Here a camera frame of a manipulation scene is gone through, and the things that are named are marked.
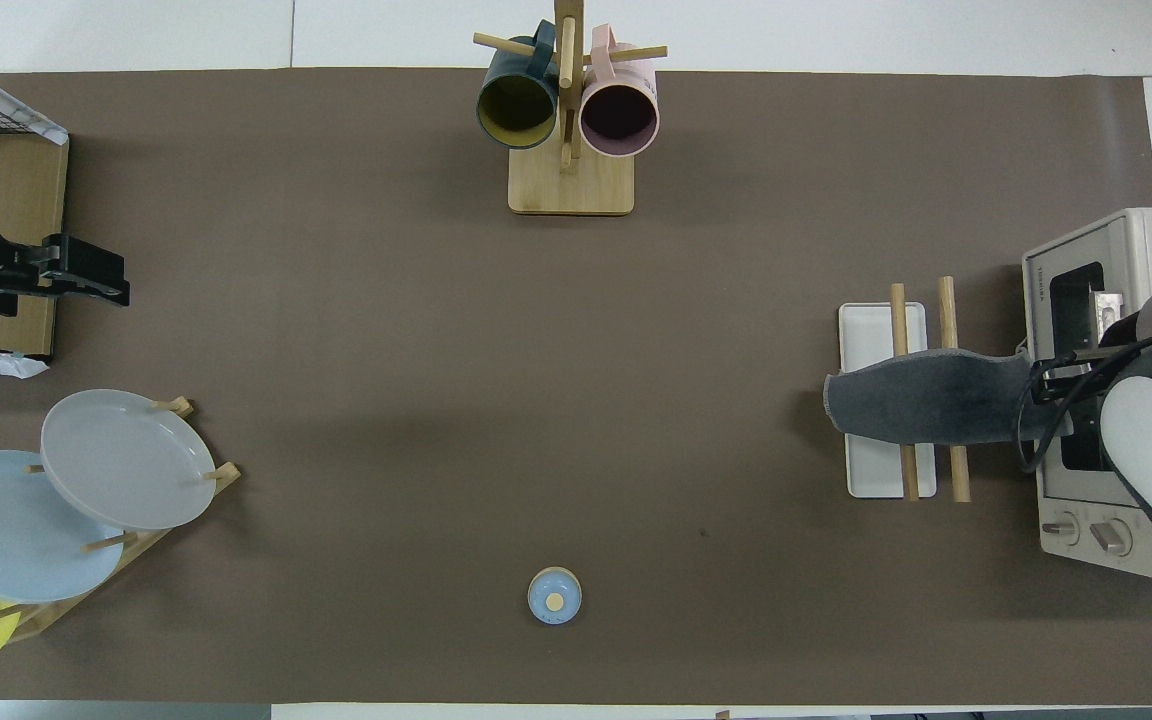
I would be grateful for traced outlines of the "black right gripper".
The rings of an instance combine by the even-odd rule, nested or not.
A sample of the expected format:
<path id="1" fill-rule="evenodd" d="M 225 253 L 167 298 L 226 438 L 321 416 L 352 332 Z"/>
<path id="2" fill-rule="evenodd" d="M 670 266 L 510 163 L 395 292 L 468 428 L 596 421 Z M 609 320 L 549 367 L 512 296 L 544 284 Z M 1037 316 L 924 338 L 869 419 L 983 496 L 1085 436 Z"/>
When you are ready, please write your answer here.
<path id="1" fill-rule="evenodd" d="M 1051 359 L 1036 359 L 1021 384 L 1020 404 L 1047 404 L 1064 397 L 1082 397 L 1108 387 L 1126 365 L 1142 355 L 1134 344 L 1075 348 Z"/>

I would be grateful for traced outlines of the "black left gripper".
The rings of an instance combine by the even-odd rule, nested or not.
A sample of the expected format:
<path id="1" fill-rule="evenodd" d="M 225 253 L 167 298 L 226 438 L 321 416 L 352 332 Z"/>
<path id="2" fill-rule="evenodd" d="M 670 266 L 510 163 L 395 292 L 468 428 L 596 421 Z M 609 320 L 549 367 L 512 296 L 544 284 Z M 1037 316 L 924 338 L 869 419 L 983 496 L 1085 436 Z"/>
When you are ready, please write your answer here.
<path id="1" fill-rule="evenodd" d="M 0 260 L 0 306 L 15 306 L 18 297 L 65 296 L 131 305 L 123 256 L 71 234 L 50 234 L 41 245 L 6 243 Z"/>

